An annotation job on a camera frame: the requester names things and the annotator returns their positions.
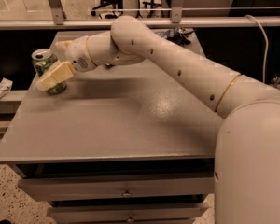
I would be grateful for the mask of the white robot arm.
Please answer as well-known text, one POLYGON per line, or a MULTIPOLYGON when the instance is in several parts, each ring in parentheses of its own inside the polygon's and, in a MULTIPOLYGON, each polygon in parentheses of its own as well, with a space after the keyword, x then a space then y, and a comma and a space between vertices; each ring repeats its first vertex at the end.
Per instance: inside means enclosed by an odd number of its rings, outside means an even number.
POLYGON ((151 60, 221 116, 215 150, 215 223, 280 224, 280 90, 120 16, 109 31, 57 45, 64 54, 36 82, 40 90, 110 63, 151 60))

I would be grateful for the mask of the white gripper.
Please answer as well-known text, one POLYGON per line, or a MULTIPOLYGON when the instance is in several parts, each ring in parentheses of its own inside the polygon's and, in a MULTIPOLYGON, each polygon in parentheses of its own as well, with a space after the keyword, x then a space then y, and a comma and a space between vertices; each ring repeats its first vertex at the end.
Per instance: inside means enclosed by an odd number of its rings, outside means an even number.
POLYGON ((55 62, 37 81, 36 88, 46 91, 62 83, 78 72, 94 70, 97 66, 92 62, 87 46, 88 37, 82 36, 74 40, 58 41, 55 46, 65 54, 69 62, 55 62))

